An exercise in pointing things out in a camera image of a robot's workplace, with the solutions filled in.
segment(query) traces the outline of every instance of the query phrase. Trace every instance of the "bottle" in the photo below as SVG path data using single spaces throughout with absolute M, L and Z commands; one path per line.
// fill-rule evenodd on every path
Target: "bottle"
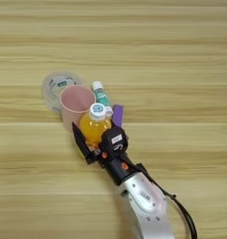
M 103 89 L 102 83 L 100 81 L 94 81 L 94 83 L 92 84 L 92 89 L 96 97 L 96 102 L 101 103 L 106 107 L 106 115 L 110 118 L 113 115 L 113 110 L 110 106 L 109 99 Z
M 111 121 L 106 117 L 106 107 L 100 103 L 91 105 L 90 111 L 81 118 L 79 128 L 89 149 L 97 149 L 102 142 L 103 132 L 111 128 Z

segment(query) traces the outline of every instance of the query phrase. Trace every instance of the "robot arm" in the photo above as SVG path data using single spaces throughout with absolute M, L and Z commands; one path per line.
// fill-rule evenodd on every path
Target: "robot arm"
M 148 174 L 144 166 L 134 165 L 127 156 L 128 140 L 124 130 L 114 125 L 102 135 L 99 149 L 90 151 L 85 144 L 84 135 L 73 123 L 73 132 L 79 149 L 88 164 L 99 162 L 114 183 L 120 194 L 135 215 L 135 236 L 137 239 L 174 239 L 167 221 L 165 195 L 169 196 L 182 211 L 192 233 L 197 239 L 193 220 L 183 205 L 163 190 Z

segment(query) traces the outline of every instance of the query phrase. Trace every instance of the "wood grain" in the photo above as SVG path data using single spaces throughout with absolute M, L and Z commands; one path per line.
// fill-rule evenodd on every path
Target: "wood grain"
M 102 80 L 130 158 L 200 239 L 227 239 L 227 0 L 0 1 L 0 239 L 130 239 L 117 188 L 43 104 L 55 70 Z

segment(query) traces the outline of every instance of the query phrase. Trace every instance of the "pink cup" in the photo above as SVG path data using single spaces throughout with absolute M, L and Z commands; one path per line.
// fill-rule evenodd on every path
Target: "pink cup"
M 69 86 L 60 95 L 64 127 L 72 133 L 72 122 L 79 126 L 80 118 L 96 102 L 94 93 L 84 86 Z

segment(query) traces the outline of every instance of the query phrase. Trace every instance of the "purple object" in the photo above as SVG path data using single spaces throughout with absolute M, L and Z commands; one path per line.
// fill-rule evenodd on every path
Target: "purple object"
M 122 127 L 123 122 L 123 105 L 113 105 L 113 117 L 112 121 L 115 125 Z

